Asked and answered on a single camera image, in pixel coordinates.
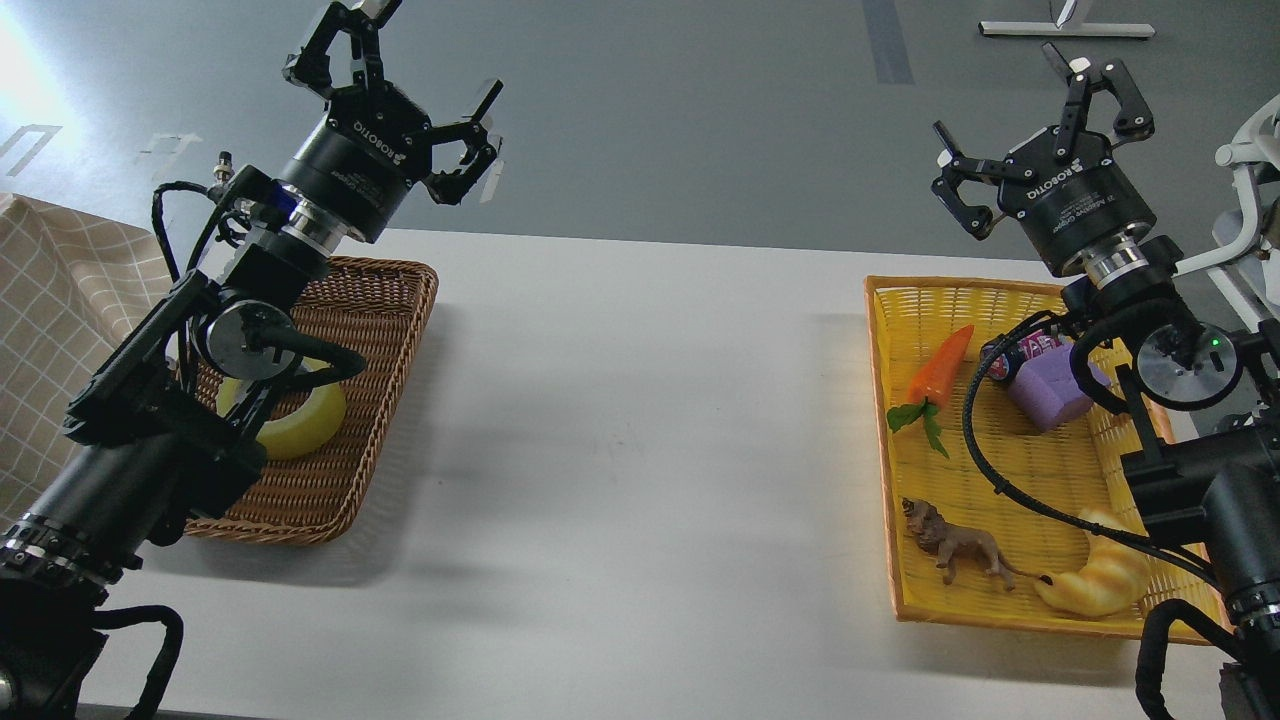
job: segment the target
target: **robotiq logo text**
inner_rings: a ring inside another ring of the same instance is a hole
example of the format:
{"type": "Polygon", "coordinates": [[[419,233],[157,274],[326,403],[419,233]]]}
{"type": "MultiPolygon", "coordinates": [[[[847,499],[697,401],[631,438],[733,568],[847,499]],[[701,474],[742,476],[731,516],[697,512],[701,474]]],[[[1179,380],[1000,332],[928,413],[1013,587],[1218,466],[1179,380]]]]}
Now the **robotiq logo text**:
{"type": "Polygon", "coordinates": [[[1053,190],[1055,187],[1057,187],[1066,178],[1069,178],[1071,176],[1075,176],[1076,173],[1083,173],[1083,172],[1084,172],[1084,164],[1080,163],[1079,158],[1076,158],[1076,159],[1071,160],[1071,167],[1070,168],[1065,168],[1061,173],[1059,173],[1059,174],[1048,178],[1047,181],[1044,181],[1043,183],[1041,183],[1039,187],[1037,187],[1036,190],[1028,192],[1027,193],[1027,200],[1036,200],[1041,195],[1044,195],[1046,192],[1048,192],[1048,191],[1053,190]]]}
{"type": "Polygon", "coordinates": [[[356,120],[356,123],[352,127],[355,128],[356,132],[360,133],[361,137],[367,140],[370,145],[380,150],[383,155],[387,155],[393,165],[399,165],[401,160],[404,159],[403,152],[397,152],[394,147],[383,142],[380,137],[374,135],[372,131],[366,128],[365,124],[361,123],[360,120],[356,120]]]}

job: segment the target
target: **toy carrot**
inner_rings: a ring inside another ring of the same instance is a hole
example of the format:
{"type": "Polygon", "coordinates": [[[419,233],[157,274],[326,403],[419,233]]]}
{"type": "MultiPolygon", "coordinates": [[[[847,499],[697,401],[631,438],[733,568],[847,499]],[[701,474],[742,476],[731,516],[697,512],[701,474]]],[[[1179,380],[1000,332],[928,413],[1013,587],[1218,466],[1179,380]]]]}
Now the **toy carrot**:
{"type": "Polygon", "coordinates": [[[933,357],[911,378],[911,384],[906,388],[906,405],[890,407],[884,413],[888,429],[895,433],[924,418],[924,434],[929,438],[929,447],[948,460],[951,455],[942,447],[942,427],[934,415],[946,407],[951,397],[951,386],[956,382],[956,373],[960,372],[960,363],[970,340],[973,340],[973,325],[965,325],[942,341],[933,357]]]}

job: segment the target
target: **table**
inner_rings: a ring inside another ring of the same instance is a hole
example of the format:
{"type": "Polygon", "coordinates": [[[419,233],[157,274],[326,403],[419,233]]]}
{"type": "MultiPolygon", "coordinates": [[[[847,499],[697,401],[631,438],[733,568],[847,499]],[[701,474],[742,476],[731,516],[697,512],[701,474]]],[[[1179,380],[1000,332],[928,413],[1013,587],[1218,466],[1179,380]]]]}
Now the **table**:
{"type": "MultiPolygon", "coordinates": [[[[110,606],[186,619],[166,708],[1142,717],[1135,642],[890,609],[863,278],[1051,279],[1038,263],[417,231],[342,250],[440,274],[374,483],[323,547],[147,546],[110,606]]],[[[83,700],[132,705],[157,643],[115,633],[83,700]]],[[[1171,648],[1175,715],[1220,716],[1222,660],[1171,648]]]]}

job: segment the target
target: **yellow tape roll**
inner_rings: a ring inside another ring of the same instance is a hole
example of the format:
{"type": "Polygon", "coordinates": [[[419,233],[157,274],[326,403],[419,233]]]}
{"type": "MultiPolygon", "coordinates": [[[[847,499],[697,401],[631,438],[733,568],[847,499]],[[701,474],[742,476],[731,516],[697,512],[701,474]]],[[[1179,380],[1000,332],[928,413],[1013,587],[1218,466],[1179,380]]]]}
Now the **yellow tape roll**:
{"type": "MultiPolygon", "coordinates": [[[[319,370],[326,363],[306,357],[302,365],[307,370],[319,370]]],[[[218,414],[225,416],[236,404],[236,393],[241,380],[223,379],[218,387],[215,405],[218,414]]],[[[278,420],[268,420],[257,433],[257,442],[266,448],[270,460],[293,460],[308,452],[315,452],[329,442],[342,427],[347,415],[347,397],[338,383],[320,386],[311,391],[302,406],[278,420]]]]}

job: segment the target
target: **beige cloth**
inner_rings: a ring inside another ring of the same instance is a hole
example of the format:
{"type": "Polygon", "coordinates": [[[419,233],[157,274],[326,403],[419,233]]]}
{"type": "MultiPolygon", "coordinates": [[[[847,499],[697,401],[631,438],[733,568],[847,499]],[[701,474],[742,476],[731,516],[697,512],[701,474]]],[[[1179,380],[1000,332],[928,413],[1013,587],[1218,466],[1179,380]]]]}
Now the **beige cloth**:
{"type": "Polygon", "coordinates": [[[150,232],[0,193],[3,527],[74,456],[68,401],[170,284],[150,232]]]}

